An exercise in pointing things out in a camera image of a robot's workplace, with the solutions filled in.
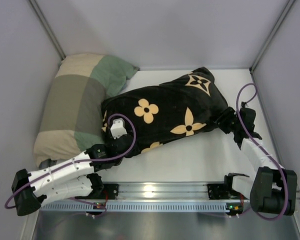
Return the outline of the black floral plush pillowcase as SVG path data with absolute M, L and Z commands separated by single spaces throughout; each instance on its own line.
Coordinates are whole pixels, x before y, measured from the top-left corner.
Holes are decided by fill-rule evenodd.
M 110 122 L 120 115 L 127 134 L 136 131 L 136 144 L 127 158 L 145 153 L 167 143 L 213 131 L 214 119 L 228 108 L 228 103 L 215 85 L 213 74 L 197 68 L 175 80 L 130 90 L 108 98 L 101 104 L 104 143 L 113 139 Z

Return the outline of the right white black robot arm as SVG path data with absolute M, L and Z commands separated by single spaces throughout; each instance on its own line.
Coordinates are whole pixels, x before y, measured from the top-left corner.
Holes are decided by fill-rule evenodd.
M 235 111 L 228 107 L 216 120 L 226 134 L 233 133 L 234 142 L 248 158 L 255 177 L 231 173 L 230 187 L 249 199 L 250 207 L 258 215 L 291 216 L 295 212 L 297 174 L 280 165 L 264 146 L 262 137 L 255 132 L 255 110 L 242 107 Z

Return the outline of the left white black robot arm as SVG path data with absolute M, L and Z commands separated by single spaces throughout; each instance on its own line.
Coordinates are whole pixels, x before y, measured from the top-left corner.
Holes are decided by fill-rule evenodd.
M 98 197 L 104 184 L 98 172 L 121 163 L 135 149 L 135 135 L 95 144 L 77 156 L 46 168 L 16 172 L 12 186 L 13 209 L 19 217 L 30 215 L 52 202 L 77 197 Z

